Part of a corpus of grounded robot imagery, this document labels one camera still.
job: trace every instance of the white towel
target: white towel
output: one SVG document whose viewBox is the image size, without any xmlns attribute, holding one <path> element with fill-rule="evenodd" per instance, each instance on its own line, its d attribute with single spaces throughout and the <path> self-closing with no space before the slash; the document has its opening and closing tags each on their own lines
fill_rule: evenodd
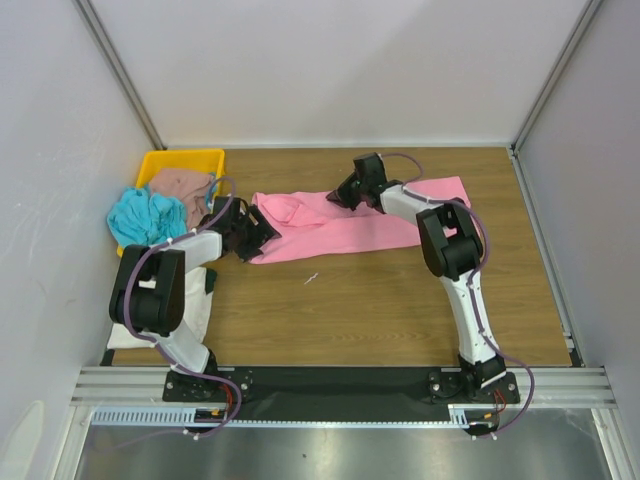
<svg viewBox="0 0 640 480">
<path fill-rule="evenodd" d="M 205 280 L 207 277 L 207 269 L 197 267 L 185 275 L 184 286 L 184 316 L 183 322 L 187 325 L 196 336 L 199 342 L 202 342 L 207 333 L 209 325 L 209 317 L 211 316 L 211 301 L 213 292 L 208 295 L 204 291 Z M 143 286 L 155 286 L 155 280 L 143 283 Z M 151 342 L 139 340 L 129 333 L 127 327 L 119 323 L 114 323 L 111 330 L 111 336 L 107 342 L 108 349 L 116 348 L 145 348 L 150 347 Z"/>
</svg>

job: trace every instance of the yellow basket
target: yellow basket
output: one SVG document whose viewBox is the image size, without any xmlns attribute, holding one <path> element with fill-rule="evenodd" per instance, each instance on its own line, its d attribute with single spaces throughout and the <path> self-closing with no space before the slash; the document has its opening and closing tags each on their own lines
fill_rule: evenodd
<svg viewBox="0 0 640 480">
<path fill-rule="evenodd" d="M 224 175 L 224 150 L 158 150 L 148 152 L 142 160 L 136 188 L 142 188 L 163 168 L 188 168 L 203 173 L 215 173 L 216 178 Z M 118 246 L 118 256 L 123 248 Z"/>
</svg>

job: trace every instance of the wooden table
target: wooden table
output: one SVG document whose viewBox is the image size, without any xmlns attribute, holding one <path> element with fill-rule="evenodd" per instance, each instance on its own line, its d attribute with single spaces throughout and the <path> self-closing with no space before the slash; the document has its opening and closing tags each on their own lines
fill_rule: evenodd
<svg viewBox="0 0 640 480">
<path fill-rule="evenodd" d="M 371 149 L 230 150 L 238 194 L 323 191 Z M 425 178 L 460 176 L 492 245 L 484 298 L 501 348 L 532 365 L 567 365 L 560 320 L 520 190 L 502 148 L 403 148 Z M 402 158 L 389 178 L 415 175 Z M 449 365 L 458 337 L 447 296 L 419 247 L 249 265 L 229 256 L 218 273 L 205 338 L 230 365 Z M 305 285 L 309 277 L 317 278 Z M 120 350 L 114 364 L 161 363 L 156 352 Z"/>
</svg>

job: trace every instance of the plastic bin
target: plastic bin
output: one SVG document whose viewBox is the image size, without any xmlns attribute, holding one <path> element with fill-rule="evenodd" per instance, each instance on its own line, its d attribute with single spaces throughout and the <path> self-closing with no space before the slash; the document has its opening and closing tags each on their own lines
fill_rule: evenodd
<svg viewBox="0 0 640 480">
<path fill-rule="evenodd" d="M 142 160 L 142 166 L 136 180 L 136 188 L 142 188 L 163 168 L 189 168 L 203 173 L 214 173 L 216 178 L 224 175 L 224 150 L 210 148 L 205 150 L 158 150 L 148 152 Z M 118 256 L 123 248 L 118 246 Z"/>
</svg>

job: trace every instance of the gray floor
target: gray floor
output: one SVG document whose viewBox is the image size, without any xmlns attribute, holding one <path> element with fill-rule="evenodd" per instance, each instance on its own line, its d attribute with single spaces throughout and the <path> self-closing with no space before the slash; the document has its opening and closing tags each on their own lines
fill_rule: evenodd
<svg viewBox="0 0 640 480">
<path fill-rule="evenodd" d="M 92 427 L 76 479 L 611 478 L 589 410 L 530 411 L 497 441 L 458 430 L 233 427 L 199 442 L 168 434 L 113 449 L 149 432 Z"/>
</svg>

